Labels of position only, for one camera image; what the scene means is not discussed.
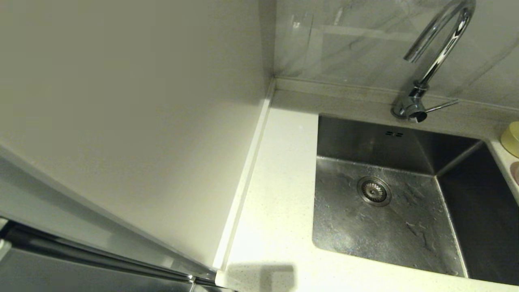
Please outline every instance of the white countertop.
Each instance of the white countertop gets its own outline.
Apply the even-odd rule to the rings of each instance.
[[[519,202],[519,186],[510,175],[510,165],[519,159],[508,153],[498,140],[510,121],[519,120],[519,111],[500,108],[483,111],[485,108],[478,104],[460,104],[457,109],[431,113],[425,122],[415,125],[391,116],[389,104],[394,98],[391,92],[331,85],[316,87],[319,86],[278,80],[278,91],[268,113],[227,268],[218,272],[217,284],[240,292],[325,291],[328,288],[517,292],[517,286],[421,271],[318,249],[312,243],[312,224],[319,113],[482,139],[507,174]]]

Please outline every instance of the kitchen sink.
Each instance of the kitchen sink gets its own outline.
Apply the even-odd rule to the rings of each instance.
[[[337,253],[519,285],[519,207],[477,139],[320,116],[312,239]]]

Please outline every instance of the refrigerator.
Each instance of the refrigerator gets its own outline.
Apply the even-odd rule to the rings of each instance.
[[[2,292],[231,292],[0,218]]]

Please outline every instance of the white wall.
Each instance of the white wall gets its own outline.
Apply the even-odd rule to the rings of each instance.
[[[409,90],[454,23],[417,63],[408,63],[403,56],[448,2],[279,0],[276,74]],[[469,27],[432,79],[429,94],[519,109],[518,10],[517,0],[478,0]]]
[[[266,3],[4,3],[3,156],[210,266],[272,72]]]

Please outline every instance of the refrigerator door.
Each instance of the refrigerator door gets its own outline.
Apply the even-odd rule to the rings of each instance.
[[[2,292],[189,292],[192,284],[11,248],[0,261]]]

